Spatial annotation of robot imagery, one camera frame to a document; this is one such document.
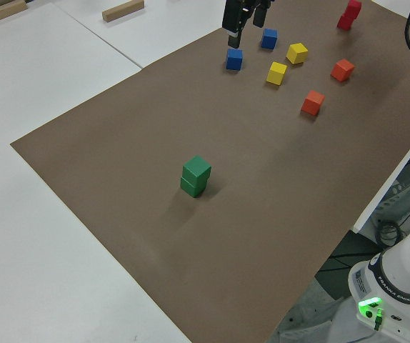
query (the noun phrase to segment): brown mat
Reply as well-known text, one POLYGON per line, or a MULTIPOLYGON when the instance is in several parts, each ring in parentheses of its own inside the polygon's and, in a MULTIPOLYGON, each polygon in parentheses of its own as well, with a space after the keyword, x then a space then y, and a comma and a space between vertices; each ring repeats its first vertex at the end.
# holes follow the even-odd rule
POLYGON ((12 144, 193 343, 264 342, 410 147, 404 20, 365 1, 339 31, 345 6, 277 1, 276 49, 249 23, 240 72, 218 30, 12 144), (266 84, 297 42, 305 64, 266 84), (195 154, 198 199, 179 188, 195 154))

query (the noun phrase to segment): green indicator light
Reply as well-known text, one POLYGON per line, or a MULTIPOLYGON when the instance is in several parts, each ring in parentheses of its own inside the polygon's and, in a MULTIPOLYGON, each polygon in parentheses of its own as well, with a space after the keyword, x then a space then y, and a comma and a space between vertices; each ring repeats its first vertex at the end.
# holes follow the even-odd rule
POLYGON ((363 300, 361 302, 359 302, 359 307, 364 307, 370 304, 379 304, 381 302, 381 298, 378 297, 374 297, 368 300, 363 300))

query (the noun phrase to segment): blue cube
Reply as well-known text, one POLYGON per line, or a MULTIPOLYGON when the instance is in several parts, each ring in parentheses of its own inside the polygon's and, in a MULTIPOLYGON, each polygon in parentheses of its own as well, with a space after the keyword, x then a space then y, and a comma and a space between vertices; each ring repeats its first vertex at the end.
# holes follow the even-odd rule
POLYGON ((240 70, 243 61, 243 51, 240 49, 227 50, 226 69, 240 70))
POLYGON ((264 29, 262 34, 261 47, 265 49, 275 49, 276 40, 278 39, 278 31, 272 29, 264 29))

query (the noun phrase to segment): cube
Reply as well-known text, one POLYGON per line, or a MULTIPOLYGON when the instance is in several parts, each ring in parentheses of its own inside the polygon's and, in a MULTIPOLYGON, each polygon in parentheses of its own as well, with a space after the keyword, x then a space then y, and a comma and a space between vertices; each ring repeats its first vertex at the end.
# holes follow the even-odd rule
POLYGON ((283 81, 287 67, 285 64, 273 62, 270 66, 266 81, 279 86, 283 81))
POLYGON ((261 47, 265 49, 275 49, 276 40, 278 39, 278 31, 272 29, 264 29, 262 34, 261 47))
POLYGON ((308 56, 308 49, 302 44, 291 44, 288 49, 286 58, 292 64, 304 63, 308 56))
POLYGON ((348 6, 345 9, 344 16, 352 19, 356 19, 361 11, 362 3, 357 0, 349 0, 348 6))
POLYGON ((205 185, 203 185, 202 187, 194 187, 192 186, 192 184, 187 182, 185 178, 182 177, 180 179, 180 187, 191 197, 196 198, 205 190, 206 182, 205 182, 205 185))
POLYGON ((325 98, 326 97, 323 94, 318 93, 317 91, 310 91, 305 98, 301 110, 312 116, 316 116, 325 98))
POLYGON ((339 29, 345 30, 345 31, 349 31, 351 29, 351 25, 353 24, 353 21, 354 19, 343 15, 340 17, 339 22, 336 25, 336 27, 338 27, 339 29))
POLYGON ((228 49, 226 58, 226 69, 240 70, 243 62, 243 51, 240 49, 228 49))
POLYGON ((340 61, 335 63, 335 66, 332 69, 331 75, 335 79, 339 80, 340 82, 343 82, 349 79, 353 70, 354 70, 354 64, 352 64, 347 59, 341 59, 340 61))
POLYGON ((204 188, 210 173, 211 165, 199 155, 196 155, 183 165, 182 177, 192 187, 204 188))

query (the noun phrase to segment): green cube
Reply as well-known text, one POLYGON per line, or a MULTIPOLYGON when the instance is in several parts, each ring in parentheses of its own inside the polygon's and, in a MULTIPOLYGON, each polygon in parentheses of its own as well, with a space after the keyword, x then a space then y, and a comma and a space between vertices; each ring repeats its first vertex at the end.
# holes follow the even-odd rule
POLYGON ((187 194, 189 194, 191 197, 195 198, 198 195, 200 195, 200 193, 202 193, 205 190, 206 187, 206 181, 205 181, 205 186, 203 187, 194 187, 192 186, 192 184, 190 184, 189 182, 187 182, 187 180, 185 180, 185 178, 181 178, 180 181, 180 187, 181 189, 183 189, 187 194))
POLYGON ((211 165, 199 155, 183 165, 183 178, 193 187, 204 188, 210 177, 211 165))

